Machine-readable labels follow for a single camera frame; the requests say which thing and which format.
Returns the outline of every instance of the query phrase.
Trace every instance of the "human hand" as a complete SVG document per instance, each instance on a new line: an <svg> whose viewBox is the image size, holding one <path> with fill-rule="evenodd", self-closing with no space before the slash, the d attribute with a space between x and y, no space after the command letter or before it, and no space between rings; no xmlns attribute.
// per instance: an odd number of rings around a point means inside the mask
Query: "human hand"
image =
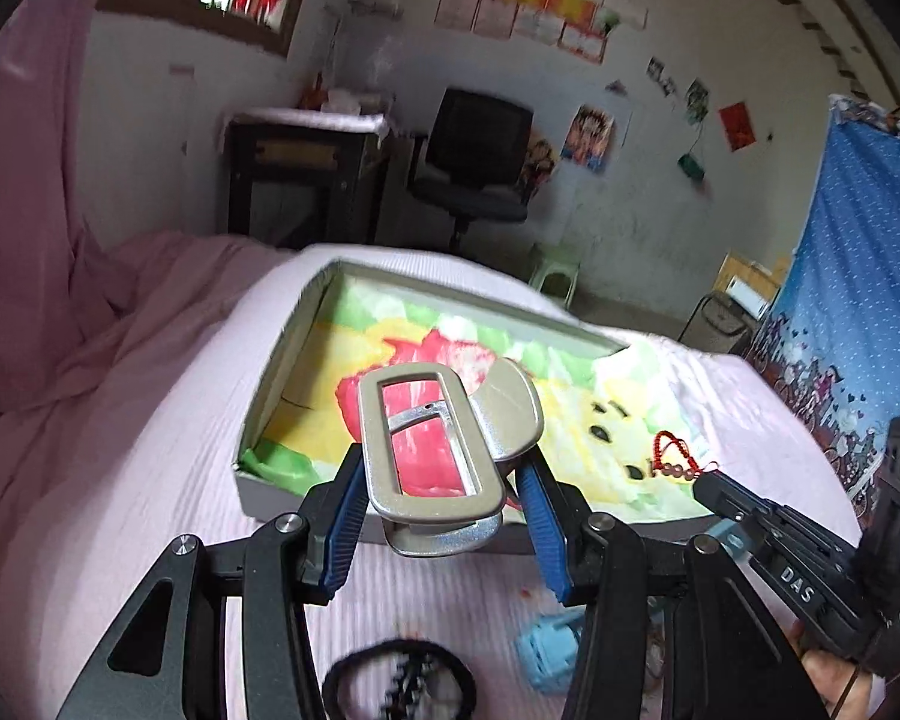
<svg viewBox="0 0 900 720"><path fill-rule="evenodd" d="M823 702L826 704L826 710L833 713L836 704L840 701L847 685L853 678L853 672L856 669L854 664L842 661L835 655L831 655L823 650L809 650L802 652L799 649L799 640L803 635L803 624L797 622L787 635L794 651L800 657L803 668L806 669L807 675L813 687L820 693ZM857 675L850 693L847 694L844 704L838 715L839 720L866 720L869 710L869 696L871 696L871 688L874 687L874 675L861 671Z"/></svg>

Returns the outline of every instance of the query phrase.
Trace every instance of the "window sill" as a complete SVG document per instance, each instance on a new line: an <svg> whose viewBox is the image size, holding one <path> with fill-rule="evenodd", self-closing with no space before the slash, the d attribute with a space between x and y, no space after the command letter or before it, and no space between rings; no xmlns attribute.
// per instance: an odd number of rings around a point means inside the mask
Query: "window sill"
<svg viewBox="0 0 900 720"><path fill-rule="evenodd" d="M290 36L218 8L208 8L200 0L97 0L97 10L168 20L261 47L269 53L287 56Z"/></svg>

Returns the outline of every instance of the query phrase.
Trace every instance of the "green plastic stool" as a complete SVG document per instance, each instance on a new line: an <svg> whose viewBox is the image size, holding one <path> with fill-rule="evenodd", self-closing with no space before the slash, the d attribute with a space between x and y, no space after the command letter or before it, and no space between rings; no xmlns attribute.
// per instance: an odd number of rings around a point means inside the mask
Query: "green plastic stool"
<svg viewBox="0 0 900 720"><path fill-rule="evenodd" d="M534 244L530 267L530 286L569 310L580 279L580 257L568 248ZM554 282L559 284L558 290L554 290Z"/></svg>

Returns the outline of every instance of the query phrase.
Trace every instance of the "black hair tie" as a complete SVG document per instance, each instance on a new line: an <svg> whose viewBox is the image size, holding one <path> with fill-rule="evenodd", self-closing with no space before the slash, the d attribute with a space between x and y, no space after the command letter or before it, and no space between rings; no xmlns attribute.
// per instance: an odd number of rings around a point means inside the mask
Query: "black hair tie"
<svg viewBox="0 0 900 720"><path fill-rule="evenodd" d="M415 640L414 638L394 638L381 641L365 650L351 653L341 661L330 667L326 678L323 680L322 697L323 708L328 720L346 720L340 708L340 686L344 677L351 675L366 666L370 661L386 655L405 655L411 660L423 661L432 659L436 664L443 666L450 672L461 690L460 708L455 715L455 720L470 720L474 709L477 707L477 683L473 679L470 670L463 665L456 655L444 649L432 641Z"/></svg>

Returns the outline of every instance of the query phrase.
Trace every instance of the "red string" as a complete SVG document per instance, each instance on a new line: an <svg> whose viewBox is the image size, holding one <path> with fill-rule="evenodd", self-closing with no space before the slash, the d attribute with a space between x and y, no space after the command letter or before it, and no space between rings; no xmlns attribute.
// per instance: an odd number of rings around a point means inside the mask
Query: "red string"
<svg viewBox="0 0 900 720"><path fill-rule="evenodd" d="M664 439L667 439L667 445L661 446ZM677 447L677 451L684 456L688 466L690 466L688 469L684 470L683 466L680 464L665 463L663 461L663 456L671 446ZM664 476L673 476L676 479L686 479L690 482L699 479L701 474L703 474L697 461L694 459L693 455L690 454L690 447L687 445L687 442L678 439L668 430L661 430L653 437L653 464L650 466L650 475L656 476L658 471Z"/></svg>

